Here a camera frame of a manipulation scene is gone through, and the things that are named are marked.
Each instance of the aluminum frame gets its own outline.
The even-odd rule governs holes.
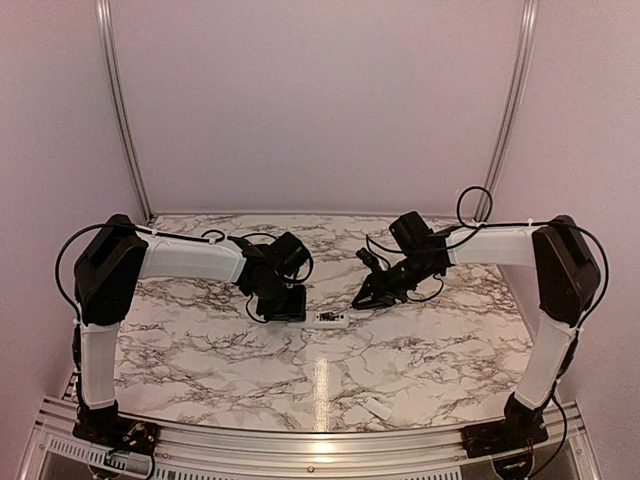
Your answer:
[[[54,439],[72,438],[76,409],[75,403],[45,397],[18,477],[20,480],[38,478]],[[585,449],[589,448],[584,440],[586,430],[577,404],[569,403],[565,409],[569,419],[569,439]],[[146,419],[138,415],[125,416]],[[562,416],[557,409],[550,408],[544,417],[550,435],[546,445],[557,444],[564,430]],[[162,428],[156,450],[159,468],[197,469],[230,477],[411,478],[412,474],[415,477],[417,473],[486,462],[489,459],[467,458],[461,436],[461,429],[465,425],[374,433],[295,433],[153,421]],[[95,445],[90,448],[96,452],[107,450]],[[145,458],[135,457],[122,456],[121,459],[139,464],[138,469],[144,472],[147,466]],[[585,470],[582,479],[599,479],[598,476],[588,476],[586,469],[589,462],[583,464]]]
[[[509,148],[509,140],[513,132],[513,126],[516,121],[518,109],[522,102],[529,65],[531,64],[531,54],[533,52],[533,41],[538,18],[538,0],[525,0],[522,10],[522,23],[520,25],[520,36],[518,38],[518,46],[516,49],[516,61],[513,66],[513,75],[511,77],[511,85],[509,87],[509,95],[505,106],[502,124],[496,144],[493,149],[491,163],[487,171],[487,177],[484,181],[484,187],[495,194],[498,186],[500,173],[504,167],[507,150]],[[489,208],[489,201],[485,195],[478,200],[476,211],[473,218],[476,221],[486,221]]]
[[[483,184],[484,187],[492,194],[495,193],[500,172],[504,167],[507,148],[518,112],[518,107],[522,101],[527,73],[531,63],[531,52],[533,50],[538,3],[539,0],[524,0],[520,35],[516,49],[516,60],[511,77],[507,104],[505,106],[502,123]],[[156,216],[156,212],[154,212],[151,206],[149,196],[144,185],[144,178],[140,168],[140,162],[138,161],[133,134],[131,133],[131,125],[127,115],[122,89],[122,80],[116,55],[116,41],[113,20],[111,17],[111,0],[96,0],[96,10],[105,58],[106,74],[111,91],[111,99],[114,106],[118,130],[120,132],[120,139],[125,153],[125,160],[127,162],[127,167],[140,211],[145,222],[149,223]],[[483,196],[478,200],[476,205],[474,219],[479,220],[483,218],[486,215],[487,208],[488,201]]]
[[[111,19],[111,0],[97,0],[96,13],[98,18],[98,26],[100,28],[100,42],[104,53],[107,79],[111,92],[111,100],[113,102],[114,113],[120,132],[120,140],[124,150],[125,160],[131,177],[134,193],[140,212],[145,222],[153,219],[153,211],[149,203],[149,196],[144,186],[142,178],[142,170],[138,162],[138,154],[133,142],[133,134],[131,133],[131,125],[127,116],[127,109],[124,101],[124,93],[122,91],[122,81],[120,79],[120,69],[118,67],[118,58],[116,56],[116,42],[113,30],[113,21]]]

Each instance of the pink wall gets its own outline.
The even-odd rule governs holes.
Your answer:
[[[569,213],[611,261],[611,289],[587,322],[562,385],[577,398],[604,479],[640,471],[640,4],[541,2],[524,101],[497,195],[496,220]],[[522,305],[531,275],[508,271]]]
[[[114,2],[152,205],[453,213],[456,190],[484,181],[522,8]]]
[[[53,279],[58,249],[89,222],[137,214],[94,10],[93,0],[0,7],[3,479],[15,478],[42,396],[58,394],[71,367],[72,311]]]

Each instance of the small white object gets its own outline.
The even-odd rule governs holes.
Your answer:
[[[287,326],[312,330],[345,329],[349,326],[349,314],[347,311],[307,312],[307,319],[304,322],[289,322]]]
[[[393,415],[393,410],[386,405],[383,405],[375,398],[367,398],[362,406],[382,420],[389,420],[391,415]]]

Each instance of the marble surface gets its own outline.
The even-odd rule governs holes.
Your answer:
[[[365,233],[394,247],[391,220],[163,216],[155,226],[193,235],[209,228],[295,233],[316,262],[307,282],[313,312],[348,307],[369,272],[355,252]],[[425,281],[417,294],[438,285]],[[527,330],[494,266],[450,268],[445,285],[429,303],[349,310],[348,329],[318,331],[251,321],[233,285],[142,281],[118,338],[121,409],[186,423],[300,431],[405,429],[501,415],[529,357]]]

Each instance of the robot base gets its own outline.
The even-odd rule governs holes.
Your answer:
[[[117,403],[98,410],[88,410],[82,406],[78,410],[78,420],[73,427],[74,437],[109,447],[114,452],[153,455],[160,430],[157,424],[121,417],[117,413]]]
[[[462,429],[462,442],[469,458],[483,457],[528,448],[549,440],[544,423],[534,425],[527,436],[515,437],[505,430],[504,420],[469,425]]]

